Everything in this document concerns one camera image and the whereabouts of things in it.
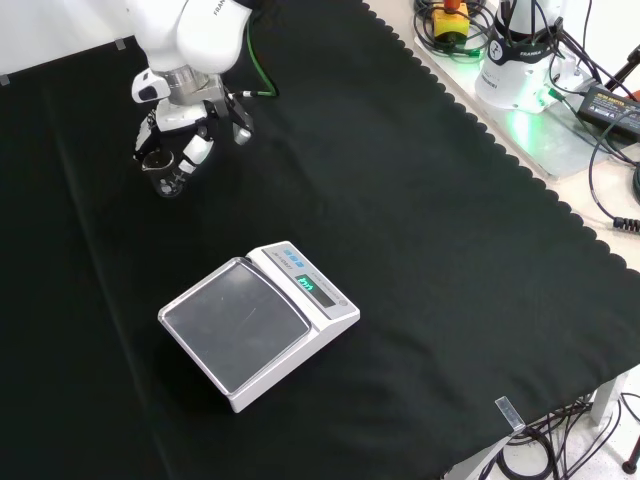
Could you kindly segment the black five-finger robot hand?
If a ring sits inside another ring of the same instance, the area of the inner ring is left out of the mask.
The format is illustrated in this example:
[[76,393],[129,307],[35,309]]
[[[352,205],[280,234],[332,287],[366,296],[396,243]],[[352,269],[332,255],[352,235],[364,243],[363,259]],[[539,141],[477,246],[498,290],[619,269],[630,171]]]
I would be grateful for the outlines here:
[[189,106],[163,99],[141,123],[133,158],[151,177],[191,176],[225,140],[244,145],[253,134],[252,118],[227,89]]

